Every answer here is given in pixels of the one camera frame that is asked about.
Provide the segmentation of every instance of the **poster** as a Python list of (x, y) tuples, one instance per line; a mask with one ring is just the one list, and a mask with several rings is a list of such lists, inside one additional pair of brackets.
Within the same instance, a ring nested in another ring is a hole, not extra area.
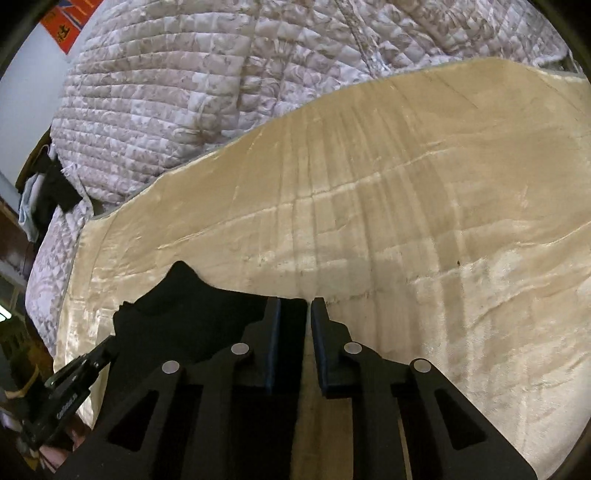
[(102, 0), (60, 0), (43, 17), (41, 24), (55, 39), (60, 48), (68, 53), (82, 28), (96, 11)]

